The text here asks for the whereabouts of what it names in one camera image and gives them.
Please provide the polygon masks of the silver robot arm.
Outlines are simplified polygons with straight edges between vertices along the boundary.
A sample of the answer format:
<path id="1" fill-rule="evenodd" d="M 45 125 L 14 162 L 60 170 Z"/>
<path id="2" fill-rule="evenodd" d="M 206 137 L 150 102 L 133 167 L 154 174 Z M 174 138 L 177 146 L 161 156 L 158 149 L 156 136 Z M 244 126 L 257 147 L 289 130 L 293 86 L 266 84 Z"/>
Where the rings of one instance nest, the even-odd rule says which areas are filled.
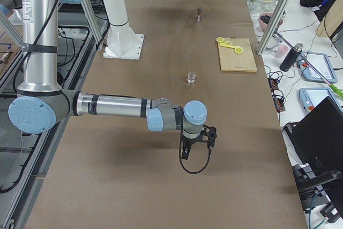
<path id="1" fill-rule="evenodd" d="M 205 124 L 206 106 L 197 100 L 184 107 L 167 99 L 140 99 L 64 90 L 57 82 L 57 5 L 61 0 L 22 0 L 24 80 L 8 109 L 23 132 L 39 134 L 69 116 L 142 117 L 150 131 L 179 130 L 179 158 L 187 159 L 194 143 L 214 146 L 216 132 Z"/>

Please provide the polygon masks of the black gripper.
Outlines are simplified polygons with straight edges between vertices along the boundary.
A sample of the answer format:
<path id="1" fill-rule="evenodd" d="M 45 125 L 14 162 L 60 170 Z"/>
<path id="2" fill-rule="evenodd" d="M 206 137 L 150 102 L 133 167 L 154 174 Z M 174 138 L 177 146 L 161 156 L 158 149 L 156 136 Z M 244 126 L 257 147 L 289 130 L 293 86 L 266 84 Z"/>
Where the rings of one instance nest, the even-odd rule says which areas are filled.
<path id="1" fill-rule="evenodd" d="M 195 134 L 190 134 L 186 131 L 181 132 L 181 140 L 182 140 L 181 159 L 189 158 L 189 148 L 191 148 L 192 144 L 198 141 L 197 138 L 199 135 L 200 135 L 200 132 L 195 133 Z"/>

